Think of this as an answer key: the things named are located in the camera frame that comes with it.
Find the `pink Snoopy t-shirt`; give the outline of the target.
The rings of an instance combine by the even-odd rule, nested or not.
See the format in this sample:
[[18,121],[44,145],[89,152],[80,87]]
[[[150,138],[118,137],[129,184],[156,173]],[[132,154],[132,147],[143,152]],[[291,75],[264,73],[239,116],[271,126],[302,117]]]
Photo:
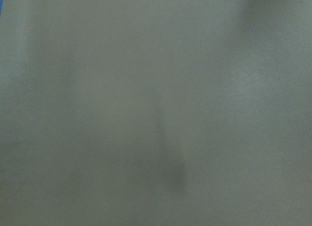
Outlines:
[[309,226],[312,0],[0,0],[3,226]]

